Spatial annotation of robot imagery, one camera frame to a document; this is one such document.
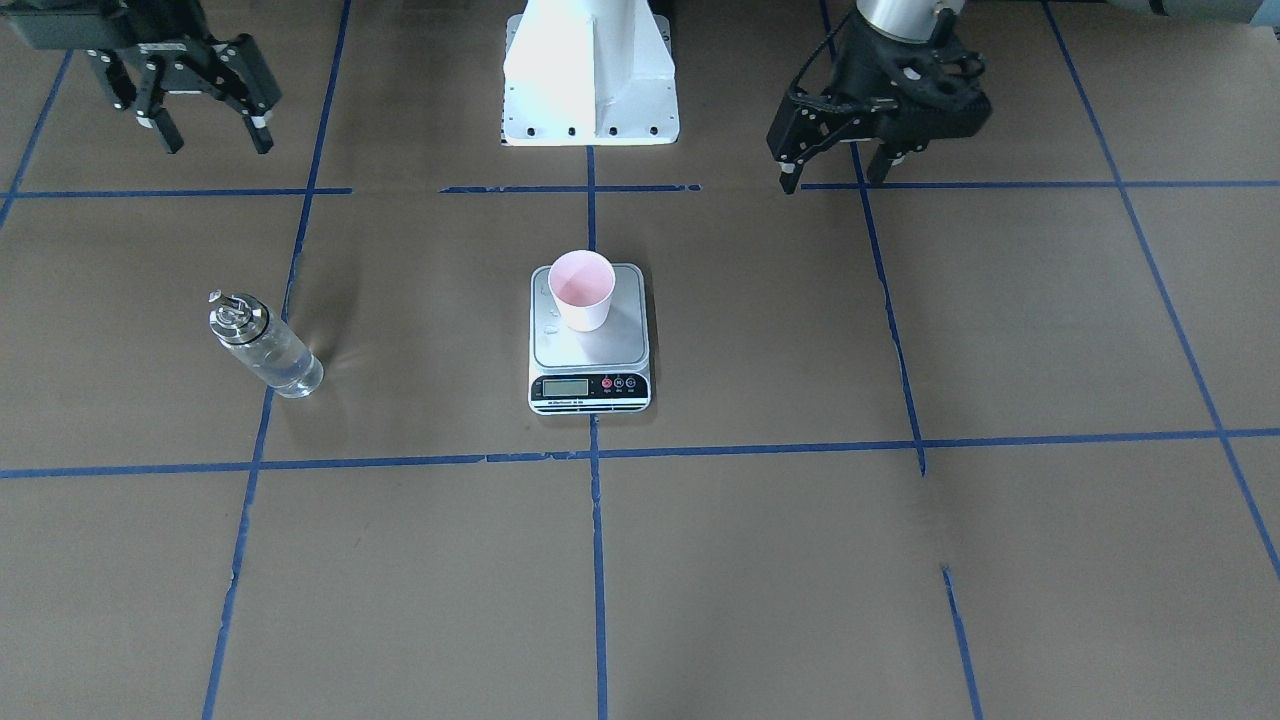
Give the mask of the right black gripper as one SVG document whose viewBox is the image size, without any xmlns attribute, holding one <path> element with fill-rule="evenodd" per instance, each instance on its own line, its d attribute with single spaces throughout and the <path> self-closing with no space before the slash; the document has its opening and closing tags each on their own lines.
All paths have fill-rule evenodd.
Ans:
<svg viewBox="0 0 1280 720">
<path fill-rule="evenodd" d="M 282 90 L 252 35 L 230 40 L 183 36 L 128 47 L 84 50 L 108 102 L 175 154 L 184 140 L 164 106 L 168 94 L 206 94 L 242 119 L 256 154 L 274 147 L 269 122 Z"/>
</svg>

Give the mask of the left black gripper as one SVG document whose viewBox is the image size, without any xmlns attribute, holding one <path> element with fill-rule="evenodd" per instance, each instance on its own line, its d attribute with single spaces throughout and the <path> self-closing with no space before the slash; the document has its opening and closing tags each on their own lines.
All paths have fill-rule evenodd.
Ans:
<svg viewBox="0 0 1280 720">
<path fill-rule="evenodd" d="M 865 169 L 876 187 L 929 142 L 977 135 L 993 113 L 980 86 L 986 59 L 965 47 L 955 26 L 937 20 L 916 44 L 869 20 L 844 20 L 824 88 L 810 94 L 794 79 L 765 136 L 782 191 L 795 193 L 810 160 L 836 143 L 878 142 Z"/>
</svg>

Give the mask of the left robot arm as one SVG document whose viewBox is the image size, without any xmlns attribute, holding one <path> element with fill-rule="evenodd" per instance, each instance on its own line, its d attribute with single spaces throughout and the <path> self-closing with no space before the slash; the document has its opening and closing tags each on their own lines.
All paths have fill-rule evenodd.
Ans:
<svg viewBox="0 0 1280 720">
<path fill-rule="evenodd" d="M 787 85 L 765 142 L 780 186 L 837 143 L 874 142 L 868 184 L 936 140 L 970 138 L 993 108 L 986 58 L 956 33 L 963 1 L 855 1 Z"/>
</svg>

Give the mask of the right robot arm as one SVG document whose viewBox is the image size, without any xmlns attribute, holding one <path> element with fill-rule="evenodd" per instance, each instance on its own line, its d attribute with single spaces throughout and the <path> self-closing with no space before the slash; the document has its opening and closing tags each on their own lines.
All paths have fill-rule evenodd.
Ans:
<svg viewBox="0 0 1280 720">
<path fill-rule="evenodd" d="M 219 40 L 198 1 L 5 1 L 3 18 L 31 47 L 83 53 L 106 100 L 151 129 L 165 151 L 184 140 L 169 95 L 207 95 L 241 119 L 259 154 L 274 138 L 282 91 L 251 35 Z"/>
</svg>

